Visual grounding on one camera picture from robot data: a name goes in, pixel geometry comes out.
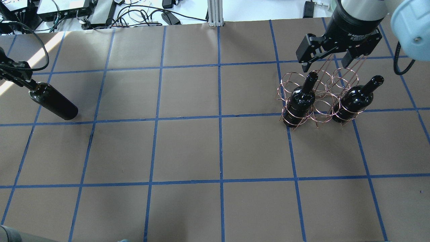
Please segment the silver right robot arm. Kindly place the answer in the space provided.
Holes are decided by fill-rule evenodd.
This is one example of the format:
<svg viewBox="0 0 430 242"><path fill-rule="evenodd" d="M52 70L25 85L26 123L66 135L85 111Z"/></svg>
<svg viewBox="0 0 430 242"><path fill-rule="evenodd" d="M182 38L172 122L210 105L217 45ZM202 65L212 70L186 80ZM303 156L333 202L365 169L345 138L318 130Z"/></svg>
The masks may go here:
<svg viewBox="0 0 430 242"><path fill-rule="evenodd" d="M345 53L343 67L368 56L382 39L378 25L391 15L390 26L404 53L429 61L430 3L428 0L338 0L324 35L308 33L295 54L307 72L312 63Z"/></svg>

